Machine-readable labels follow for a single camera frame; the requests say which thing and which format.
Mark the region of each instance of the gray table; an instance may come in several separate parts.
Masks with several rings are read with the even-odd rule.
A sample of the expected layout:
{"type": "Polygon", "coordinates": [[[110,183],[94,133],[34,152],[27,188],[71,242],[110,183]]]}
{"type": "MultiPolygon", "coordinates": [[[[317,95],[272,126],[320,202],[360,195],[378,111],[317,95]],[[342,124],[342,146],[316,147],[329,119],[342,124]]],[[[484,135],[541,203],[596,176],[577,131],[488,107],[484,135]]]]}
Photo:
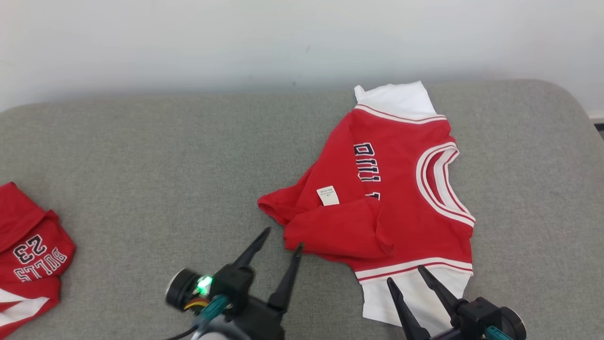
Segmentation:
{"type": "MultiPolygon", "coordinates": [[[[531,80],[428,87],[461,156],[451,183],[477,218],[466,296],[515,309],[529,339],[604,333],[604,142],[565,90],[531,80]]],[[[54,209],[78,246],[62,302],[10,339],[162,339],[183,267],[213,273],[273,226],[253,262],[267,298],[290,253],[256,199],[291,185],[355,104],[352,89],[137,97],[0,114],[0,183],[54,209]]],[[[342,264],[303,258],[289,339],[400,339],[361,317],[342,264]]]]}

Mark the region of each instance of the red fabric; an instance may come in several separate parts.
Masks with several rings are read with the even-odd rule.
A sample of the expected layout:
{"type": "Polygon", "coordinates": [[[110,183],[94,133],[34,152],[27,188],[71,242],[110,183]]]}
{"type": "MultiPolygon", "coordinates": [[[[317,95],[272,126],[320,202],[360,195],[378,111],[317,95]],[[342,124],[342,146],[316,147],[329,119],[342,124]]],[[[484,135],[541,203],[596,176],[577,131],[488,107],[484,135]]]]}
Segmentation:
{"type": "Polygon", "coordinates": [[[14,183],[0,186],[0,236],[4,339],[59,302],[58,276],[71,264],[76,247],[59,217],[36,206],[14,183]]]}
{"type": "MultiPolygon", "coordinates": [[[[356,108],[298,183],[260,197],[259,208],[285,227],[287,249],[304,242],[306,252],[347,263],[355,272],[425,258],[471,263],[472,227],[436,212],[416,179],[424,152],[455,142],[450,130],[444,118],[406,123],[356,108]],[[375,162],[376,169],[359,162],[375,162]],[[328,186],[338,205],[323,206],[316,190],[328,186]],[[368,196],[373,193],[379,200],[368,196]]],[[[428,164],[431,186],[435,162],[428,164]]]]}

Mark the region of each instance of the green light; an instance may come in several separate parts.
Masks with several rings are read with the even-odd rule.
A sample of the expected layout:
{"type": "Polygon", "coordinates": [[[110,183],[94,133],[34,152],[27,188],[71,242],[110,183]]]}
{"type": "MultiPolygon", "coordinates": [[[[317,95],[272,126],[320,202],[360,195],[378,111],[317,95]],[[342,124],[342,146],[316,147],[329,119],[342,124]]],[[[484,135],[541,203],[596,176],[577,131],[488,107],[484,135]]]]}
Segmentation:
{"type": "Polygon", "coordinates": [[[197,283],[197,291],[200,295],[207,296],[210,292],[208,287],[212,284],[212,277],[206,276],[197,283]]]}

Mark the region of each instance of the wall baseboard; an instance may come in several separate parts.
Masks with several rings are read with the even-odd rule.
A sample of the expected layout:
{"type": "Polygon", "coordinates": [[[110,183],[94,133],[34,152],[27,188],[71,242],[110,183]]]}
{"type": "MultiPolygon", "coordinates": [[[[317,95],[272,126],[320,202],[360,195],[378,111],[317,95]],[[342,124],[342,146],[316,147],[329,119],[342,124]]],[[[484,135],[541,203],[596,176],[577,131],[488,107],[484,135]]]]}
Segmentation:
{"type": "Polygon", "coordinates": [[[604,123],[604,111],[587,111],[587,116],[593,124],[604,123]]]}

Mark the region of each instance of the clothing tag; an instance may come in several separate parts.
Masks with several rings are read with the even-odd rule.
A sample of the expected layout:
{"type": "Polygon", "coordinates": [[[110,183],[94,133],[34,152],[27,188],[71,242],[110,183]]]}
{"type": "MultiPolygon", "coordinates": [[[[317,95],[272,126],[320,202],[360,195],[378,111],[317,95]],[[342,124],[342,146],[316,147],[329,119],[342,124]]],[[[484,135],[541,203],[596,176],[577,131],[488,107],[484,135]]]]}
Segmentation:
{"type": "Polygon", "coordinates": [[[323,202],[324,206],[333,206],[335,204],[339,204],[338,194],[336,194],[336,189],[333,188],[333,185],[317,189],[316,192],[319,194],[319,198],[323,202]]]}

